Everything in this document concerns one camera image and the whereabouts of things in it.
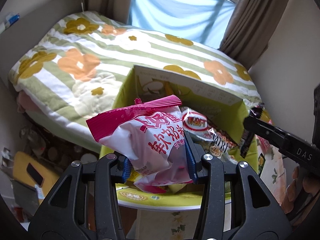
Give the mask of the person's hand holding gripper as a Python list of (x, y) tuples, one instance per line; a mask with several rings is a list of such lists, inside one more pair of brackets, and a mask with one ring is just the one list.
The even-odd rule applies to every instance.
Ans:
[[(286, 189), (284, 199), (281, 202), (281, 208), (285, 214), (288, 214), (297, 208), (301, 213), (293, 219), (291, 225), (299, 226), (308, 216), (317, 200), (319, 199), (319, 181), (308, 176), (300, 176), (302, 169), (297, 166), (292, 172), (292, 181)], [(307, 193), (309, 200), (304, 207), (296, 201), (301, 192)]]

